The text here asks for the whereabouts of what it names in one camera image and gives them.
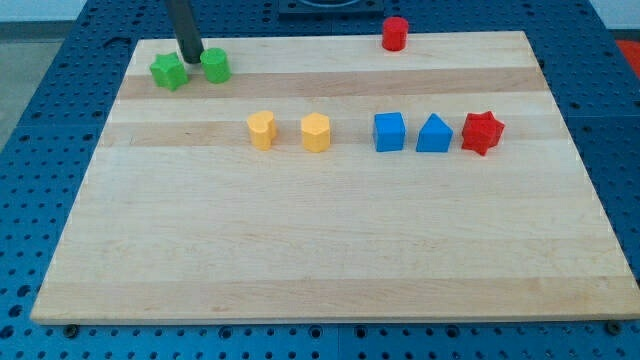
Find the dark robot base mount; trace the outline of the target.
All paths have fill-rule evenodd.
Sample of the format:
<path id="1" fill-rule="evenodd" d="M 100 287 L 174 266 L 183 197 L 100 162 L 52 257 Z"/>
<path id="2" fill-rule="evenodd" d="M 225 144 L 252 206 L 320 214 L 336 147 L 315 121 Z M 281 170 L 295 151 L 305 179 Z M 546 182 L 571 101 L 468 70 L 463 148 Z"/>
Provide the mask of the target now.
<path id="1" fill-rule="evenodd" d="M 384 14 L 384 0 L 279 0 L 279 18 Z"/>

